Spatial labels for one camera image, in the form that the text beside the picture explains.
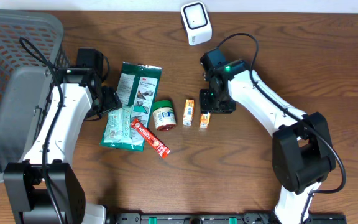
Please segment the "orange tissue pack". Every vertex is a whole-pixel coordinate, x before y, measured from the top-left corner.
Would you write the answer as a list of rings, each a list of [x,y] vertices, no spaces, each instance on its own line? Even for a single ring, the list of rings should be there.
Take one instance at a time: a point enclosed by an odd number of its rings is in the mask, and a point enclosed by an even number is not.
[[[209,126],[211,114],[207,111],[206,113],[200,114],[200,128],[206,129]]]
[[[186,99],[183,112],[183,125],[191,126],[195,110],[195,101]]]

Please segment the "light green wipes packet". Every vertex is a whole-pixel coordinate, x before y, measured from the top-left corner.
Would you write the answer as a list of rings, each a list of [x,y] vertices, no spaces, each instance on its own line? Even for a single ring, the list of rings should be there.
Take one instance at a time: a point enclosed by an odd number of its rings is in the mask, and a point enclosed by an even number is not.
[[[108,114],[108,122],[104,132],[103,143],[132,144],[130,106],[123,106]]]

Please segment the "green white gloves packet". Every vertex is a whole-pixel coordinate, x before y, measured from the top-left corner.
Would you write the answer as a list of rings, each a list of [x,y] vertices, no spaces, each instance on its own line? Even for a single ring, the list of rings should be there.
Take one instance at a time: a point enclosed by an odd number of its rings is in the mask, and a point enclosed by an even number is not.
[[[155,101],[161,74],[162,69],[160,67],[136,65],[127,62],[122,64],[116,92],[122,106],[132,108],[130,123],[137,118],[144,126],[149,125],[152,105]],[[103,138],[101,140],[102,146],[130,151],[142,151],[144,149],[144,138],[132,128],[132,144],[103,143]]]

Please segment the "green lid white jar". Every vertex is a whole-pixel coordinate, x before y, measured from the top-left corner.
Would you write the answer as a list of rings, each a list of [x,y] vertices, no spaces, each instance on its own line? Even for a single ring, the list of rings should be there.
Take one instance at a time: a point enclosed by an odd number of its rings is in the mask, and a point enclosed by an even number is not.
[[[158,131],[169,131],[177,125],[173,105],[170,100],[156,101],[152,105],[152,115]]]

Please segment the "red nescafe stick sachet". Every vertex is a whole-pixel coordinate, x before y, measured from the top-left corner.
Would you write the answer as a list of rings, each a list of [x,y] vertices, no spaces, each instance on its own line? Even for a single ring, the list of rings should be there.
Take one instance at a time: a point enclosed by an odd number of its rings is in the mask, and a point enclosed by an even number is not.
[[[153,149],[164,159],[166,158],[170,150],[157,136],[154,135],[148,128],[146,128],[137,118],[130,123],[132,129],[135,129],[147,143],[149,143]]]

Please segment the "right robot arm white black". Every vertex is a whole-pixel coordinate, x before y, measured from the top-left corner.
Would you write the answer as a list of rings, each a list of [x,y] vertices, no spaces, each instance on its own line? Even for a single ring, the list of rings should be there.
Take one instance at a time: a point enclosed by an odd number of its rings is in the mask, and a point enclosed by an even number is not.
[[[243,60],[200,60],[207,89],[200,91],[201,110],[231,114],[241,104],[272,137],[272,167],[281,184],[274,208],[279,223],[303,223],[314,194],[338,165],[326,118],[306,114],[272,91]]]

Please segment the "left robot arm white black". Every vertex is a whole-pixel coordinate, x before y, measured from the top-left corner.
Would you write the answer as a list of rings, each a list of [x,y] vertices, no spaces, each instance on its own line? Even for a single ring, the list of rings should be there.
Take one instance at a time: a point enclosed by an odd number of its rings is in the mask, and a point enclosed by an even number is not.
[[[117,95],[95,68],[61,68],[42,129],[22,162],[3,179],[16,223],[107,223],[105,206],[89,203],[73,169],[83,121],[116,107]]]

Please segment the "white barcode scanner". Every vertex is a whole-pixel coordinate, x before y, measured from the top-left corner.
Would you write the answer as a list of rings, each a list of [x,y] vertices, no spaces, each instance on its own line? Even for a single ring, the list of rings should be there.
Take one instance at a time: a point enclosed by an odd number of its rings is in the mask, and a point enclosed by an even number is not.
[[[213,30],[207,8],[201,1],[185,4],[181,7],[181,21],[190,46],[208,42]]]

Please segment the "grey plastic mesh basket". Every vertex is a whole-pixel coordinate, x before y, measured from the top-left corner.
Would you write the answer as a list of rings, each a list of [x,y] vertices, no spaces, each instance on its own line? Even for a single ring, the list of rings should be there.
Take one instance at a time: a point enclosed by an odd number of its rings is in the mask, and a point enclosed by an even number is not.
[[[63,36],[62,23],[51,14],[0,10],[0,183],[6,165],[21,162],[32,147],[50,104],[52,76],[19,39],[66,67]]]

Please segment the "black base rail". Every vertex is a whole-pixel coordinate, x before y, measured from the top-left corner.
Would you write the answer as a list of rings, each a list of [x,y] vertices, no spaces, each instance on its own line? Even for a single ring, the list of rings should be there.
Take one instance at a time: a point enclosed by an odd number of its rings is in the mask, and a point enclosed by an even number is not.
[[[272,213],[245,213],[241,215],[141,215],[120,213],[109,215],[109,224],[269,224],[280,223]]]

